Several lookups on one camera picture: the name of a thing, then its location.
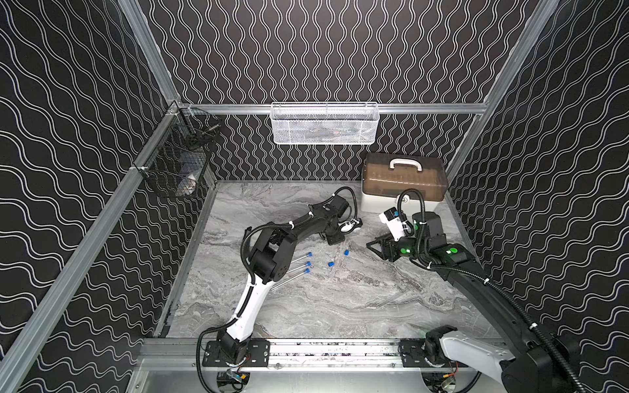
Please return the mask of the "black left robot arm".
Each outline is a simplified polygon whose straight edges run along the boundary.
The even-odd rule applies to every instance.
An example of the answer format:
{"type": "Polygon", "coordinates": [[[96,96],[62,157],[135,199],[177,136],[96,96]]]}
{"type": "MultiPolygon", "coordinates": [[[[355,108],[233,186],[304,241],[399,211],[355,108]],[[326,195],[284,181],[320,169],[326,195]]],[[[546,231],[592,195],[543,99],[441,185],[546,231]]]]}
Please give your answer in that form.
{"type": "Polygon", "coordinates": [[[283,224],[268,222],[248,228],[240,245],[240,260],[247,270],[247,284],[231,319],[202,331],[196,343],[196,366],[201,366],[203,340],[216,334],[219,353],[228,365],[241,365],[247,357],[257,316],[271,289],[289,271],[297,245],[314,235],[330,246],[346,240],[362,227],[355,191],[343,186],[308,212],[283,224]]]}

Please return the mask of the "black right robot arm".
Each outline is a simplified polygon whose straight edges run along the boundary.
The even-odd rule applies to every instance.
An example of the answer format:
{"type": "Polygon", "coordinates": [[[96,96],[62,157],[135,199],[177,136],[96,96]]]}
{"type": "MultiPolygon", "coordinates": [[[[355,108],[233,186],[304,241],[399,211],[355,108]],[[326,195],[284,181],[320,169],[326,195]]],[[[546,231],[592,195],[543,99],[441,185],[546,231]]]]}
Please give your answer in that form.
{"type": "Polygon", "coordinates": [[[419,360],[433,367],[469,366],[508,392],[586,390],[578,376],[577,340],[569,334],[548,332],[485,275],[473,253],[448,242],[440,216],[427,211],[419,190],[407,189],[377,211],[389,232],[369,242],[368,249],[382,260],[406,258],[421,270],[437,273],[472,302],[503,340],[501,345],[490,344],[444,325],[426,332],[418,349],[411,348],[409,340],[400,345],[406,364],[419,360]]]}

